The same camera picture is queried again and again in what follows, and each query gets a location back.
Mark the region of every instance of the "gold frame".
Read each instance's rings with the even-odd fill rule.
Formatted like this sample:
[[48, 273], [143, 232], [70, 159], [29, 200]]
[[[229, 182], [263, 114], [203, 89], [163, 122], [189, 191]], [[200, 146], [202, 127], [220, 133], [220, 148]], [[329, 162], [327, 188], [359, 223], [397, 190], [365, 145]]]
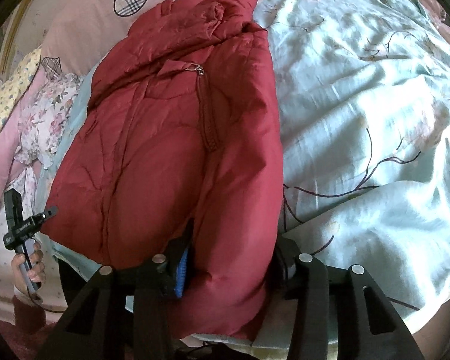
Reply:
[[25, 13], [32, 0], [22, 0], [11, 14], [11, 20], [8, 24], [8, 28], [5, 32], [5, 40], [0, 51], [0, 78], [4, 79], [5, 75], [8, 73], [11, 62], [13, 60], [13, 41], [15, 35], [17, 34], [20, 23], [22, 22]]

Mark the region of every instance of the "zipper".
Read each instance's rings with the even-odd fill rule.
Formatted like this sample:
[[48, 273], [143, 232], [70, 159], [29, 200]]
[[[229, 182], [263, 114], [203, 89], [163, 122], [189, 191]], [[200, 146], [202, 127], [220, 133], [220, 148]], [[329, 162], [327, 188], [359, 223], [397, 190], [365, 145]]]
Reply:
[[197, 72], [197, 93], [200, 106], [200, 133], [208, 151], [213, 152], [219, 148], [220, 139], [216, 128], [210, 84], [205, 69], [199, 64], [192, 64], [186, 71]]

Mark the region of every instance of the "black pants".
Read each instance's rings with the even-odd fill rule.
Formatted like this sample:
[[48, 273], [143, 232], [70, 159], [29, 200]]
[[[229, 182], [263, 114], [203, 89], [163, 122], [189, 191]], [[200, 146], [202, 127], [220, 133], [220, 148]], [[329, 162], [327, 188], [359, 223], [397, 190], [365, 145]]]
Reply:
[[[60, 259], [58, 260], [58, 268], [63, 295], [65, 295], [67, 304], [70, 305], [87, 282], [71, 266]], [[124, 309], [119, 326], [122, 339], [127, 345], [133, 347], [133, 314]]]

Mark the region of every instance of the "white cuff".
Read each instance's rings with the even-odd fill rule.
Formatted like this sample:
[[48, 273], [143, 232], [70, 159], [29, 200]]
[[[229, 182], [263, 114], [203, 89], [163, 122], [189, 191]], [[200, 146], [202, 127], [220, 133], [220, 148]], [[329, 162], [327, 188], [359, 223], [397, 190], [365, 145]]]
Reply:
[[14, 286], [14, 293], [16, 298], [22, 302], [25, 303], [28, 306], [41, 306], [43, 303], [43, 300], [41, 297], [39, 297], [37, 294], [35, 296], [37, 299], [31, 300], [28, 295], [25, 295], [24, 293], [20, 292], [20, 290]]

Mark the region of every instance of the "person's arm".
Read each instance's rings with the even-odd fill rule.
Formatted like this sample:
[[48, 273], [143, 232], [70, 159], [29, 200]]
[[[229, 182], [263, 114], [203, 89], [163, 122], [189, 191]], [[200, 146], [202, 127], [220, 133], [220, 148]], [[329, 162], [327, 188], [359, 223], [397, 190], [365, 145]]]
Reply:
[[[28, 271], [30, 280], [36, 283], [44, 283], [45, 266], [42, 262], [43, 252], [40, 250], [40, 244], [34, 244], [35, 252], [30, 256], [31, 262], [35, 263], [34, 268]], [[27, 285], [22, 277], [20, 265], [25, 261], [23, 254], [16, 254], [11, 262], [13, 276], [15, 280], [15, 296], [13, 297], [13, 307], [15, 311], [15, 326], [27, 334], [34, 334], [46, 324], [45, 310], [39, 305], [42, 299], [34, 294], [28, 295]]]

